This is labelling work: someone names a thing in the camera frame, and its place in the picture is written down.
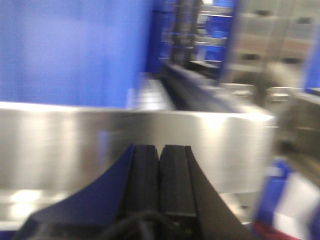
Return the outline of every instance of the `metal enclosure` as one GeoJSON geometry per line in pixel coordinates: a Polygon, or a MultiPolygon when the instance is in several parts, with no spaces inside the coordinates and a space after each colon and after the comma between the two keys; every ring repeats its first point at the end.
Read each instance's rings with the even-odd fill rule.
{"type": "Polygon", "coordinates": [[[130,143],[157,149],[165,144],[191,146],[219,193],[260,191],[271,160],[274,118],[230,98],[223,89],[216,91],[216,98],[232,104],[236,112],[143,112],[1,102],[1,227],[19,225],[30,212],[83,188],[130,143]],[[21,204],[27,206],[23,211],[21,204]]]}

